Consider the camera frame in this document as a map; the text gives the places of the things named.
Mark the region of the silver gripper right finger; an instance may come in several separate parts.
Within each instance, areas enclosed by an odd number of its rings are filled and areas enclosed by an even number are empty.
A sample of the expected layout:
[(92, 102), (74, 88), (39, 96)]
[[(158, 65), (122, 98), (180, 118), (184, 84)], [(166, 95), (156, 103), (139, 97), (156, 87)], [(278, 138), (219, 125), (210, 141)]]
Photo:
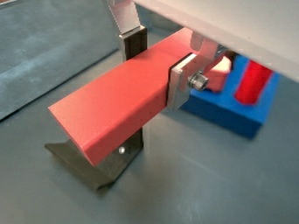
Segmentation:
[(167, 108), (176, 110), (190, 98), (191, 90), (202, 91), (210, 83), (206, 73), (220, 63), (227, 47), (191, 33), (190, 52), (170, 68)]

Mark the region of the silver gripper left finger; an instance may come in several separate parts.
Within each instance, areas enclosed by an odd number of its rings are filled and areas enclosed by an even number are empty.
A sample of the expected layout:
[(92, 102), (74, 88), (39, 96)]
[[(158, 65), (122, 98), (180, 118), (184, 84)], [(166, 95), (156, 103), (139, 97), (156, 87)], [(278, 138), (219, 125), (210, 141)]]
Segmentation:
[(102, 1), (116, 27), (123, 61), (127, 61), (147, 49), (147, 28), (140, 23), (136, 4), (132, 0)]

